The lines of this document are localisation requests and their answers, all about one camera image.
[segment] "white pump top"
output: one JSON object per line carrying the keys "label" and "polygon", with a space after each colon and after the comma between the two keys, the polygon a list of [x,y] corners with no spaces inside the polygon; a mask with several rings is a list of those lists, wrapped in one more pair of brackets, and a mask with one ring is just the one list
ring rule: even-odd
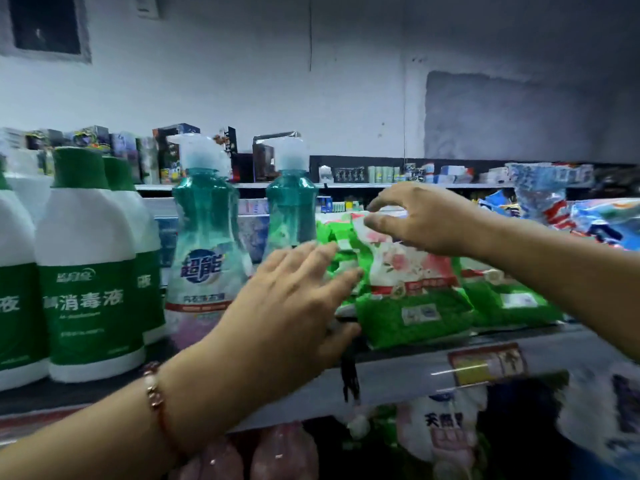
{"label": "white pump top", "polygon": [[276,171],[309,171],[309,150],[302,138],[283,136],[270,139],[266,144],[273,147],[273,160]]}
{"label": "white pump top", "polygon": [[228,177],[231,173],[231,159],[220,146],[199,133],[184,133],[167,136],[167,141],[180,145],[180,166],[188,168],[209,168]]}

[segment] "beaded bracelet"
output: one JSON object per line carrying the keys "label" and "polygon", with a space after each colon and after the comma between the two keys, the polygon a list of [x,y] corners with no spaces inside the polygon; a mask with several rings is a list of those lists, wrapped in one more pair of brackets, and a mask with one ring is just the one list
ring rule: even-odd
{"label": "beaded bracelet", "polygon": [[144,367],[143,379],[147,388],[147,398],[149,400],[149,407],[151,411],[156,414],[158,427],[162,432],[164,439],[171,449],[171,451],[178,457],[179,464],[183,465],[187,462],[189,457],[184,453],[178,441],[176,441],[174,435],[167,425],[166,411],[164,408],[164,395],[158,384],[157,373],[160,369],[159,362],[149,362]]}

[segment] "window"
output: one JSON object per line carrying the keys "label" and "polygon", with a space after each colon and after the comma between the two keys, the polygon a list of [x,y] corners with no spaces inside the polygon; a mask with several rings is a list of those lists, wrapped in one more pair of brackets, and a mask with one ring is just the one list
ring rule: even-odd
{"label": "window", "polygon": [[91,63],[84,0],[0,0],[0,55]]}

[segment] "white wall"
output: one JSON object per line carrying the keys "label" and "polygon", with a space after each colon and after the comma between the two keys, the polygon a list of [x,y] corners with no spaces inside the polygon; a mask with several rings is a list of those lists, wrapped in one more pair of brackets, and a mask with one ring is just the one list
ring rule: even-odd
{"label": "white wall", "polygon": [[0,126],[148,134],[299,130],[315,154],[402,156],[401,6],[316,0],[86,0],[92,65],[0,58]]}
{"label": "white wall", "polygon": [[129,2],[86,0],[92,65],[0,57],[0,126],[231,125],[240,150],[296,129],[314,154],[420,158],[437,70],[604,84],[615,121],[593,158],[637,159],[615,96],[640,74],[629,0],[314,0],[311,70],[308,0],[160,0],[160,21]]}

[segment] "teal liquid bottle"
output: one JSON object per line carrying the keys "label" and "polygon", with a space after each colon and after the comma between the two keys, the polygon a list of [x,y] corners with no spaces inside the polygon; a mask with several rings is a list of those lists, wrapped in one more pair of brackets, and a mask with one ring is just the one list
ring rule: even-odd
{"label": "teal liquid bottle", "polygon": [[316,238],[318,189],[309,179],[309,154],[300,138],[272,140],[275,168],[281,173],[266,190],[269,233],[264,257]]}
{"label": "teal liquid bottle", "polygon": [[217,325],[252,264],[239,238],[239,193],[227,181],[228,155],[201,134],[169,140],[180,144],[186,176],[173,189],[179,227],[164,316],[173,342],[183,349]]}

